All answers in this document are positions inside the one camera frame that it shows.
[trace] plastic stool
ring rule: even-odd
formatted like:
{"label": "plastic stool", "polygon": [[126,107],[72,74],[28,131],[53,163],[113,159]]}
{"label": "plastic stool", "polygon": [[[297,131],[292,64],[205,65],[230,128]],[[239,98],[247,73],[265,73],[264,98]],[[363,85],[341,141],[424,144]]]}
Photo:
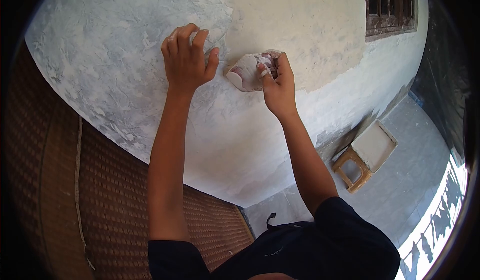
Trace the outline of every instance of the plastic stool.
{"label": "plastic stool", "polygon": [[[353,183],[351,179],[347,175],[345,175],[345,172],[342,170],[342,166],[349,160],[352,160],[362,173],[358,180],[355,181],[355,183]],[[365,185],[365,183],[370,179],[373,174],[351,146],[349,146],[348,149],[338,158],[335,164],[333,164],[333,172],[340,174],[343,181],[345,181],[345,183],[348,185],[347,190],[349,191],[349,193],[357,192],[357,190],[360,189],[363,185]]]}

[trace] wall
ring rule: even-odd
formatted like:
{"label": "wall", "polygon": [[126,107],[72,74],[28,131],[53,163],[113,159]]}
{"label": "wall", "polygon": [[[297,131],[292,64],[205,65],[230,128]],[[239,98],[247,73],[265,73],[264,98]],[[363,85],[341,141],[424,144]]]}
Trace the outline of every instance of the wall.
{"label": "wall", "polygon": [[149,162],[167,82],[159,47],[197,22],[224,59],[196,92],[184,182],[244,207],[294,182],[282,128],[262,92],[224,76],[243,53],[287,52],[297,106],[317,145],[381,114],[415,76],[426,40],[418,30],[365,43],[365,0],[46,0],[26,41],[45,79],[82,117]]}

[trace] black t-shirt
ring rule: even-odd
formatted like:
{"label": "black t-shirt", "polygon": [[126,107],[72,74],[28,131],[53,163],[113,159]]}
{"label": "black t-shirt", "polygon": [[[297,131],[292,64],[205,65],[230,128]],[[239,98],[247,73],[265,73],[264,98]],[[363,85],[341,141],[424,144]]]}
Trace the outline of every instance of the black t-shirt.
{"label": "black t-shirt", "polygon": [[249,279],[284,273],[294,279],[393,279],[400,255],[377,227],[339,197],[325,200],[315,222],[267,230],[211,274],[190,242],[149,241],[153,279]]}

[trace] bamboo mat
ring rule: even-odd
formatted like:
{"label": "bamboo mat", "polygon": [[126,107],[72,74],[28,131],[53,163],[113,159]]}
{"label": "bamboo mat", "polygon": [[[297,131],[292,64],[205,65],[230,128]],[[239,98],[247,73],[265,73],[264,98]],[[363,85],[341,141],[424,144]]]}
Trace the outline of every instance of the bamboo mat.
{"label": "bamboo mat", "polygon": [[[25,44],[13,71],[5,160],[34,251],[59,279],[150,278],[148,165],[82,120],[43,79]],[[183,206],[210,271],[253,242],[237,206],[186,185]]]}

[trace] person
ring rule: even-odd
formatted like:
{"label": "person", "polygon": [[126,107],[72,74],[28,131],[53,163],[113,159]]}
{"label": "person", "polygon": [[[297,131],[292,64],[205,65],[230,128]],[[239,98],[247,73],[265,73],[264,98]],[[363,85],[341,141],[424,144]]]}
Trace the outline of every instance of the person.
{"label": "person", "polygon": [[269,226],[253,244],[209,273],[190,243],[182,190],[190,103],[195,90],[214,78],[219,64],[219,48],[213,48],[205,66],[207,35],[208,30],[191,23],[175,29],[161,47],[169,88],[147,180],[153,279],[393,279],[400,255],[385,234],[338,196],[298,114],[294,74],[285,53],[278,59],[276,81],[269,74],[262,78],[263,93],[285,132],[295,181],[314,222]]}

